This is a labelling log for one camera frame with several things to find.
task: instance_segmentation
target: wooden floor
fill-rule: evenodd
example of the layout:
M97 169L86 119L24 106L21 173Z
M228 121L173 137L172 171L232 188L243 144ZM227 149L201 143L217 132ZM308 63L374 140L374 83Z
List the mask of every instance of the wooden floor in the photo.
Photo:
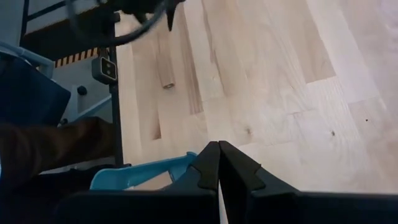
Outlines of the wooden floor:
M125 163L222 139L300 190L398 193L398 1L187 0L174 22L118 47Z

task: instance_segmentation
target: black wire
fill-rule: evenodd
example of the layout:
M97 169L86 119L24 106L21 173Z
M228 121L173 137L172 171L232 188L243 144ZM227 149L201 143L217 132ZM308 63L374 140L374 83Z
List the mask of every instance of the black wire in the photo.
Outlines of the black wire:
M97 47L119 46L140 38L142 35L147 33L150 30L150 28L152 28L156 24L156 22L158 22L162 18L167 8L166 6L167 0L162 1L158 6L156 6L154 15L145 23L143 23L142 26L140 26L140 28L132 31L129 34L109 39L107 38L91 39L88 38L83 31L81 31L78 25L77 15L72 0L65 0L65 2L67 4L67 12L70 20L70 26L72 30L75 32L76 36L81 41L94 44Z

